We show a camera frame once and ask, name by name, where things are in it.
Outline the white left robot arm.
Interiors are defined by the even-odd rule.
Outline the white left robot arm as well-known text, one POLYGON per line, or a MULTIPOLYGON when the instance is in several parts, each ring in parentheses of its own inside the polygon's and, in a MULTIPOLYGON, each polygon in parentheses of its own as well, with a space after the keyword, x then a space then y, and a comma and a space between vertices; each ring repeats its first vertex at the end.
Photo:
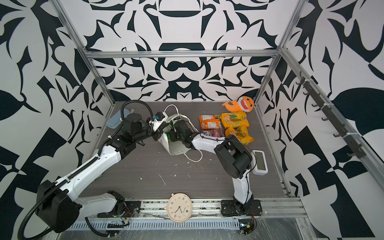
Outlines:
POLYGON ((81 193, 111 166, 130 154, 143 140, 157 141, 166 126, 165 112, 153 113, 151 107, 140 100, 123 103, 117 130, 101 145, 98 152, 71 173, 55 182, 45 181, 38 188, 36 204, 26 214, 17 238, 25 240, 25 229, 33 215, 37 215, 48 228, 33 237, 37 240, 50 232, 61 233, 79 218, 87 219, 99 213, 120 215, 123 197, 115 191, 99 196, 80 198, 81 193))

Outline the orange snack packet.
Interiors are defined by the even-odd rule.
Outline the orange snack packet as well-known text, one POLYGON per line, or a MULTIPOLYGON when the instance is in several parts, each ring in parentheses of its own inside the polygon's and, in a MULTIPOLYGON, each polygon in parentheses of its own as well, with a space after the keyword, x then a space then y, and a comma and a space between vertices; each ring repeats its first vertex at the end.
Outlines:
POLYGON ((222 128, 220 115, 201 115, 199 116, 199 121, 202 130, 216 130, 222 128))

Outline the yellow snack packet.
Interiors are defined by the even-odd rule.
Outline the yellow snack packet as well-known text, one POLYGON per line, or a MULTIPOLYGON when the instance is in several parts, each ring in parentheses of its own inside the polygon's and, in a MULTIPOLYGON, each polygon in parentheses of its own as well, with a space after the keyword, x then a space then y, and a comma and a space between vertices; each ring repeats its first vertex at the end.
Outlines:
POLYGON ((242 111, 234 113, 223 113, 221 114, 220 119, 225 129, 236 129, 242 126, 250 126, 246 113, 242 111))
POLYGON ((248 128, 246 126, 241 126, 236 129, 228 128, 226 129, 225 134, 227 137, 229 135, 235 136, 244 145, 248 145, 254 141, 254 138, 249 135, 248 128))

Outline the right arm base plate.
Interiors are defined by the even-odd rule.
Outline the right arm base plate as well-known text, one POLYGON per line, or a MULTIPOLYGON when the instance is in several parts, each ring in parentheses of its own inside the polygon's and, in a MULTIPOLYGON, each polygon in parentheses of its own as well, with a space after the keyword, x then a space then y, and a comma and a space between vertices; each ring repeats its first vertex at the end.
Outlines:
POLYGON ((224 217, 261 216, 262 212, 263 209, 260 200, 254 200, 253 196, 245 204, 241 204, 235 199, 221 200, 221 214, 224 217))

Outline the white green paper bag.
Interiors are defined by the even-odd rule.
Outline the white green paper bag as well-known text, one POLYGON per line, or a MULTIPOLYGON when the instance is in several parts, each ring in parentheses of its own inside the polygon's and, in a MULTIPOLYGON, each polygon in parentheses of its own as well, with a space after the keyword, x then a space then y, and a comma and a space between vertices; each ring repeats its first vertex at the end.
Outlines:
POLYGON ((203 159, 203 153, 200 150, 199 150, 199 152, 201 154, 201 157, 199 160, 195 161, 195 160, 190 159, 187 156, 187 152, 189 150, 192 150, 192 149, 185 147, 181 141, 171 142, 170 131, 173 129, 173 125, 180 120, 184 120, 187 123, 189 123, 191 125, 190 128, 195 130, 195 131, 198 131, 198 129, 192 124, 191 120, 187 116, 179 113, 179 109, 174 104, 168 105, 163 112, 166 113, 166 111, 169 107, 174 107, 176 109, 177 113, 174 115, 171 115, 170 117, 168 116, 168 118, 165 122, 157 123, 157 125, 158 125, 157 127, 160 128, 161 130, 163 130, 163 132, 164 132, 158 141, 162 144, 162 146, 165 148, 165 150, 171 156, 184 155, 191 162, 194 162, 194 163, 200 162, 203 159))

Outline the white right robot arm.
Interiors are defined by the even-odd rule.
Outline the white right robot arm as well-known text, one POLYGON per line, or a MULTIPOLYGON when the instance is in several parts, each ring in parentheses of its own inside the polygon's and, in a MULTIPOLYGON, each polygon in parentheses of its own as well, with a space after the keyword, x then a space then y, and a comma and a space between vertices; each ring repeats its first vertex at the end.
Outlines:
POLYGON ((242 210, 250 208, 254 197, 249 174, 264 176, 269 172, 263 151, 251 150, 234 135, 214 138, 195 132, 183 120, 171 128, 170 140, 182 144, 188 150, 216 154, 223 169, 232 178, 235 205, 242 210))

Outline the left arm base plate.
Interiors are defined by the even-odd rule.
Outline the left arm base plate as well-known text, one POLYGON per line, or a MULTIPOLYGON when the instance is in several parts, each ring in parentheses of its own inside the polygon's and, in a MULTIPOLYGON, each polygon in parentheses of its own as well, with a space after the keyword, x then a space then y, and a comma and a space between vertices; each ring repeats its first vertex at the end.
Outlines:
POLYGON ((98 218, 130 218, 140 213, 141 201, 122 201, 118 202, 116 206, 107 213, 100 213, 98 218))

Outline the purple berries candy packet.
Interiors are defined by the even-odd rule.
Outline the purple berries candy packet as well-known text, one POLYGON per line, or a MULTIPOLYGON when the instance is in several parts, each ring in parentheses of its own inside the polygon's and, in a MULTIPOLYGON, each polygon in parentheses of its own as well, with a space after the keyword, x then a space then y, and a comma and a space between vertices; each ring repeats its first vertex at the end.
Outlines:
POLYGON ((225 137, 225 132, 222 129, 202 130, 202 134, 208 137, 213 137, 213 138, 225 137))

